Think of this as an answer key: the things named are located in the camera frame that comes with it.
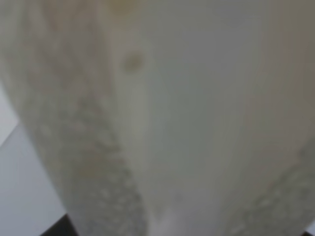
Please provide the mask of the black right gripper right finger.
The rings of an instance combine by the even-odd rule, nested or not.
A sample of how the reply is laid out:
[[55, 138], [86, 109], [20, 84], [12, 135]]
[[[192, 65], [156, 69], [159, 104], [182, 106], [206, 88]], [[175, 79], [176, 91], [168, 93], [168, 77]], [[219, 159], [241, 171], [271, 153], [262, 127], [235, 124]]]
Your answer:
[[302, 236], [315, 236], [314, 232], [311, 232], [311, 231], [304, 231], [302, 233]]

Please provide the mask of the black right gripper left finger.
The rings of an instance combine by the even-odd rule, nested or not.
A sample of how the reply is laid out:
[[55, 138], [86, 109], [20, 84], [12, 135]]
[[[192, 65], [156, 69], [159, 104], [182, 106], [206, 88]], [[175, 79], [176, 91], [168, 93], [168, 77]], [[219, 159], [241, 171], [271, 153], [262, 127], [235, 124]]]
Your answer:
[[74, 228], [69, 216], [65, 214], [40, 236], [79, 236], [79, 234]]

